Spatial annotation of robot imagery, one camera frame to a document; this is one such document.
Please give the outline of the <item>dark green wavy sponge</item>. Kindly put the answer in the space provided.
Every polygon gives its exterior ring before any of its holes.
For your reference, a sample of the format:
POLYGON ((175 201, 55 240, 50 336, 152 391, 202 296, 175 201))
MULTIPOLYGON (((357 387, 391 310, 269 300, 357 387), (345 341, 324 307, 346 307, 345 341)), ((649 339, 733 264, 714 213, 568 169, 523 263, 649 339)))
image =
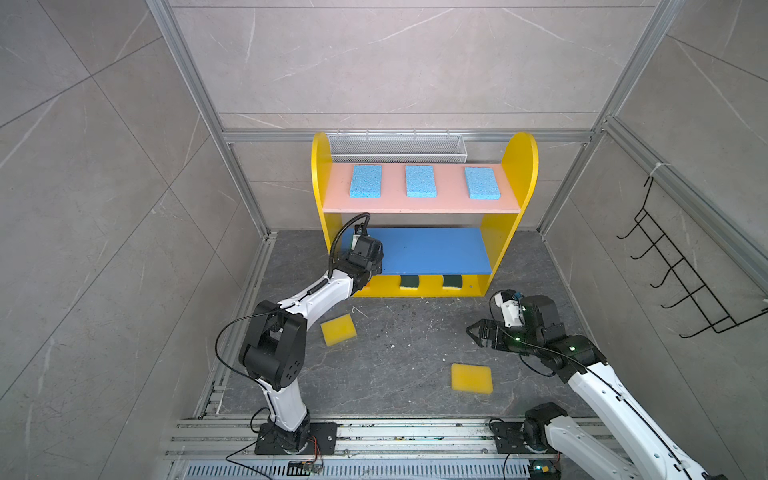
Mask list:
POLYGON ((401 275, 400 276, 400 288, 406 290, 416 290, 420 286, 420 278, 418 275, 401 275))
POLYGON ((462 275, 444 275, 443 276, 443 289, 461 290, 463 288, 463 276, 462 275))

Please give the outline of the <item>small yellow sponge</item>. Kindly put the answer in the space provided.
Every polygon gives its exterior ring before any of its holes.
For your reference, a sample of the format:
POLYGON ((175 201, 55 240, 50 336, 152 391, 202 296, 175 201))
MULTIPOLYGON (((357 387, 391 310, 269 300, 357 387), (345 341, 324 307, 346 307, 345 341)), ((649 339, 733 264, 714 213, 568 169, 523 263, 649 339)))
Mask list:
POLYGON ((321 332, 328 347, 357 336, 356 327, 350 314, 345 314, 322 323, 321 332))

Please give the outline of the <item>light blue sponge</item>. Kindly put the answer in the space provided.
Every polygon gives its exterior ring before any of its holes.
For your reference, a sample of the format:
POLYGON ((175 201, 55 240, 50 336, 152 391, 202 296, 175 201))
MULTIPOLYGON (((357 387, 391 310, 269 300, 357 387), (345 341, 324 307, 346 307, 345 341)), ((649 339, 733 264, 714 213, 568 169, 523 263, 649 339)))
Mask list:
POLYGON ((353 166, 349 187, 351 198, 376 199, 381 197, 382 166, 360 164, 353 166))
POLYGON ((495 172, 490 167, 465 167, 465 181, 471 200, 494 201, 501 198, 495 172))
POLYGON ((434 169, 430 165, 405 167, 406 194, 409 198, 436 198, 434 169))

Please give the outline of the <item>large yellow sponge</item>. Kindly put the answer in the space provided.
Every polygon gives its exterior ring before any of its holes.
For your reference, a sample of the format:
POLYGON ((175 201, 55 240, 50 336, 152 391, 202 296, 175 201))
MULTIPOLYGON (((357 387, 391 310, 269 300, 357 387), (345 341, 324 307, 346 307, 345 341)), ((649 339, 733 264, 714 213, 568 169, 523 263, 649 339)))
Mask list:
POLYGON ((487 366, 452 364, 451 388, 454 391, 490 395, 493 392, 491 368, 487 366))

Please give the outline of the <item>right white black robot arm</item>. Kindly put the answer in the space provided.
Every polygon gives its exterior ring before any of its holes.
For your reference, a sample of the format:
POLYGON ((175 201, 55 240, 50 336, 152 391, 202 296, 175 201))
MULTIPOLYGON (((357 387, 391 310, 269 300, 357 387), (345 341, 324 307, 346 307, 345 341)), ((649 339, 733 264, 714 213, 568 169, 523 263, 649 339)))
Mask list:
POLYGON ((490 316, 467 327, 481 348, 537 358, 545 377, 578 394, 622 447, 617 454, 586 432, 564 408, 547 402, 526 411, 519 438, 536 454, 556 451, 595 479, 709 479, 709 473, 663 431, 587 337, 570 335, 553 300, 499 290, 490 316))

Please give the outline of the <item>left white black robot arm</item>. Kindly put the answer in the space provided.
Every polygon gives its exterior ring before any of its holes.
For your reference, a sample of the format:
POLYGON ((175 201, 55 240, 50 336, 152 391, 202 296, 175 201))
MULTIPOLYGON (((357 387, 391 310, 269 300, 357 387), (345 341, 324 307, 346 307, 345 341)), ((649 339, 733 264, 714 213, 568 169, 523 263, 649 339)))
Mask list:
POLYGON ((257 305, 238 360, 262 388, 270 420, 279 433, 303 443, 309 432, 310 414, 298 382, 309 329, 380 274, 383 257, 382 243, 362 235, 304 290, 277 303, 257 305))

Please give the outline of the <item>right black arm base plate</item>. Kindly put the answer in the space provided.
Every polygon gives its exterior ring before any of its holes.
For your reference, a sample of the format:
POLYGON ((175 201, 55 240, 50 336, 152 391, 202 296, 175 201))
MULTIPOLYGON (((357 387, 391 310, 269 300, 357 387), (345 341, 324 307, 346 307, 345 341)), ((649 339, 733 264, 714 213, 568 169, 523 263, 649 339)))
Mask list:
POLYGON ((507 422, 491 419, 488 423, 496 451, 499 454, 557 455, 559 451, 548 444, 531 446, 524 438, 523 422, 507 422))

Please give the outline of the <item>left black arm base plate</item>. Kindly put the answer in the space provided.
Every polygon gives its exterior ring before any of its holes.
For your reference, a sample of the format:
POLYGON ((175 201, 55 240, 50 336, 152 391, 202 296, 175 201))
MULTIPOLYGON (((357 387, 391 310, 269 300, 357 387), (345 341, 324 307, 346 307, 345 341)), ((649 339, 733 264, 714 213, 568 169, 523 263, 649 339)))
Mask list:
POLYGON ((310 422, 295 432, 283 430, 272 423, 259 428, 254 453, 256 455, 305 454, 332 455, 337 443, 339 425, 333 422, 310 422))

